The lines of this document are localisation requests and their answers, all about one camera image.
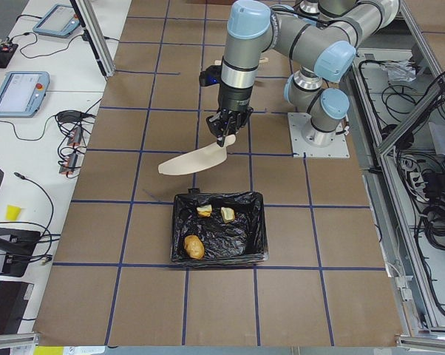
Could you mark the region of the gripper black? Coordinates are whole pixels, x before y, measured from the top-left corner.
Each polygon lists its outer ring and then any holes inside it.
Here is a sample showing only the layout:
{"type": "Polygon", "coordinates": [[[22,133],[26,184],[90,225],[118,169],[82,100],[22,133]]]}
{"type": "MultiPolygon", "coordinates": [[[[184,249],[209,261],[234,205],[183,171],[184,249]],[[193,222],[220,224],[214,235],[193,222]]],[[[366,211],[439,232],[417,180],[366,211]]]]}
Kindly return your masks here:
{"type": "Polygon", "coordinates": [[[206,118],[208,128],[220,147],[224,147],[229,135],[237,134],[247,124],[254,111],[249,105],[252,89],[238,89],[220,83],[217,112],[206,118]]]}

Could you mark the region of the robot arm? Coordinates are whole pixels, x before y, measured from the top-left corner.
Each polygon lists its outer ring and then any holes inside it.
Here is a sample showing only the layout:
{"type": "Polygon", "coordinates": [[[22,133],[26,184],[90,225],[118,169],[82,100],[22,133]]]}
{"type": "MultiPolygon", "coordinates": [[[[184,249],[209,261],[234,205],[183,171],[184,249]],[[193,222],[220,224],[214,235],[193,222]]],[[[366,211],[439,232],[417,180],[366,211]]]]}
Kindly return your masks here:
{"type": "Polygon", "coordinates": [[[251,93],[261,54],[274,50],[300,64],[285,85],[285,99],[310,116],[303,126],[311,146],[328,146],[350,107],[348,97],[325,81],[338,83],[349,70],[359,45],[386,27],[399,1],[318,1],[319,18],[304,18],[285,5],[236,1],[227,23],[219,65],[200,73],[200,86],[218,85],[218,109],[206,122],[218,146],[244,127],[253,109],[251,93]]]}

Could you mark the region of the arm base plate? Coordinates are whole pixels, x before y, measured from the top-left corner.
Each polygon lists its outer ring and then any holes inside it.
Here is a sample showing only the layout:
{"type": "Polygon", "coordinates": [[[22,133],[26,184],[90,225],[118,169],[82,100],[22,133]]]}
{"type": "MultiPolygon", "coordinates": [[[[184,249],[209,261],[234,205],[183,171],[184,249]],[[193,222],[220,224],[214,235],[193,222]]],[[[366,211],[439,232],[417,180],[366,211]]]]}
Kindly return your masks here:
{"type": "Polygon", "coordinates": [[[338,124],[333,132],[320,132],[307,113],[289,112],[288,128],[294,158],[348,159],[350,157],[346,134],[338,124]]]}

